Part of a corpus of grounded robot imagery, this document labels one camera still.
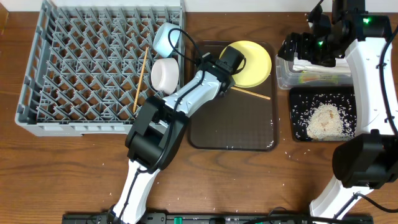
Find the wooden surface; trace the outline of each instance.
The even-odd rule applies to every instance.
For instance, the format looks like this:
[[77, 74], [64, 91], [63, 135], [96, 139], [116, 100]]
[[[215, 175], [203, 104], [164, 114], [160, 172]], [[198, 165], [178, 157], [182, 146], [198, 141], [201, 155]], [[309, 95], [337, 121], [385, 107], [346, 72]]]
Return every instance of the wooden surface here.
[[7, 9], [0, 3], [0, 34], [3, 35], [8, 19]]
[[[66, 212], [107, 210], [118, 201], [127, 175], [125, 135], [37, 138], [15, 124], [37, 17], [10, 13], [0, 36], [0, 223], [60, 223]], [[398, 15], [391, 19], [395, 27]], [[253, 40], [277, 50], [287, 34], [307, 26], [303, 13], [189, 13], [186, 30], [196, 41]], [[398, 47], [392, 54], [398, 80]], [[171, 165], [157, 176], [147, 207], [171, 213], [268, 213], [283, 206], [306, 212], [333, 175], [331, 157], [339, 143], [294, 142], [288, 91], [278, 90], [277, 96], [280, 144], [274, 151], [201, 151], [184, 139]], [[398, 208], [397, 183], [370, 196]], [[377, 224], [398, 219], [364, 200], [352, 212], [370, 213]]]

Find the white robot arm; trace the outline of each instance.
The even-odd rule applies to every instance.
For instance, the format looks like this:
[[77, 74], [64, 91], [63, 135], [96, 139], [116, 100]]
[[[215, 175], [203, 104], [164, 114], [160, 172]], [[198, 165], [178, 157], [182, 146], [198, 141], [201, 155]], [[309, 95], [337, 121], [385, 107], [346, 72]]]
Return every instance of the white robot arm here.
[[[355, 40], [346, 51], [346, 59], [353, 77], [355, 101], [357, 108], [356, 136], [370, 133], [378, 129], [380, 134], [394, 135], [391, 126], [386, 122], [386, 109], [382, 100], [379, 65], [381, 52], [386, 45], [384, 38], [366, 38], [365, 41]], [[391, 61], [390, 46], [386, 53], [386, 61]], [[384, 80], [393, 116], [398, 114], [398, 104], [394, 81], [392, 79], [391, 63], [384, 67]], [[367, 195], [373, 191], [370, 187], [343, 187], [343, 183], [335, 176], [330, 180], [322, 194], [310, 204], [313, 217], [338, 218], [355, 205], [359, 198], [351, 198], [356, 193]]]
[[326, 67], [334, 67], [335, 58], [345, 57], [351, 69], [356, 137], [336, 148], [334, 176], [310, 204], [313, 217], [342, 219], [359, 200], [358, 194], [369, 194], [398, 178], [394, 119], [398, 102], [389, 45], [396, 32], [391, 32], [387, 16], [370, 16], [364, 0], [334, 0], [331, 21], [322, 14], [320, 3], [307, 15], [313, 33], [288, 35], [278, 55], [291, 61], [296, 52], [299, 59]]
[[148, 98], [141, 108], [126, 138], [129, 173], [119, 202], [109, 211], [109, 222], [135, 224], [141, 219], [155, 177], [177, 153], [189, 117], [234, 85], [231, 75], [244, 60], [232, 47], [215, 62], [210, 61], [211, 55], [203, 58], [206, 63], [200, 67], [205, 72], [198, 71], [192, 81], [170, 96]]

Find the white bowl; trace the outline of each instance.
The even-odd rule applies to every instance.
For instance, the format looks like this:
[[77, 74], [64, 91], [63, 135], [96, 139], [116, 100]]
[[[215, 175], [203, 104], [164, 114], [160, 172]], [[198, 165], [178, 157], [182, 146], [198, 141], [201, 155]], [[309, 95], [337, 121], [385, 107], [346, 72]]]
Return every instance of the white bowl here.
[[[169, 42], [169, 32], [173, 28], [180, 28], [180, 26], [165, 22], [161, 25], [161, 27], [159, 28], [159, 30], [155, 35], [154, 49], [163, 58], [167, 58], [173, 52], [173, 48]], [[173, 44], [173, 47], [175, 47], [175, 45], [177, 44], [178, 38], [180, 37], [180, 33], [181, 32], [179, 30], [174, 30], [170, 34], [170, 40]]]
[[180, 71], [178, 63], [174, 58], [158, 59], [150, 74], [152, 86], [157, 91], [172, 94], [177, 87]]

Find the plastic grid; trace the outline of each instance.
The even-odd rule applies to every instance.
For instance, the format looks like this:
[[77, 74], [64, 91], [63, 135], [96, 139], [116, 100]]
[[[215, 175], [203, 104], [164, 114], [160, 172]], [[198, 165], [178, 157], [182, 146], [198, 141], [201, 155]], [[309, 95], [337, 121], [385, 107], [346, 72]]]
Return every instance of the plastic grid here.
[[[152, 43], [165, 18], [152, 9], [141, 14], [137, 9], [99, 13], [59, 9], [37, 121], [129, 121], [146, 98], [163, 98], [151, 87], [149, 75], [161, 58]], [[169, 18], [168, 22], [179, 24], [179, 14], [171, 13]], [[143, 84], [134, 99], [146, 47]], [[133, 113], [135, 100], [138, 107]]]
[[[170, 7], [57, 9], [44, 0], [15, 122], [36, 136], [128, 133], [144, 100], [164, 95], [149, 82], [151, 67], [160, 58], [152, 50], [137, 111], [132, 114], [143, 51], [151, 49], [163, 22], [184, 29], [185, 9], [180, 3]], [[177, 45], [184, 54], [181, 38]], [[180, 56], [172, 57], [180, 67], [179, 89], [184, 64]]]

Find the wooden chopstick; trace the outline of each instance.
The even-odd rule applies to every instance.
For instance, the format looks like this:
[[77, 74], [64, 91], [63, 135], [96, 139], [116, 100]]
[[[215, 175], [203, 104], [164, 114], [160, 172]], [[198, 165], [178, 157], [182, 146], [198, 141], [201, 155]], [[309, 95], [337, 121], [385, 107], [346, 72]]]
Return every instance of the wooden chopstick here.
[[141, 75], [139, 76], [139, 81], [138, 81], [138, 86], [137, 86], [137, 93], [136, 93], [136, 97], [134, 99], [134, 106], [132, 107], [132, 112], [133, 113], [136, 112], [136, 108], [137, 108], [139, 89], [141, 88], [142, 77], [144, 76], [144, 69], [145, 69], [145, 62], [147, 60], [147, 54], [148, 54], [148, 48], [146, 48], [146, 50], [145, 50], [144, 63], [142, 64]]
[[247, 91], [247, 90], [242, 90], [241, 88], [236, 88], [235, 86], [232, 86], [231, 89], [237, 90], [237, 91], [241, 91], [242, 93], [247, 93], [247, 94], [250, 94], [252, 96], [257, 96], [257, 97], [260, 97], [260, 98], [263, 98], [263, 99], [266, 99], [266, 100], [270, 100], [271, 99], [268, 96], [260, 95], [258, 93], [253, 93], [253, 92], [250, 92], [250, 91]]

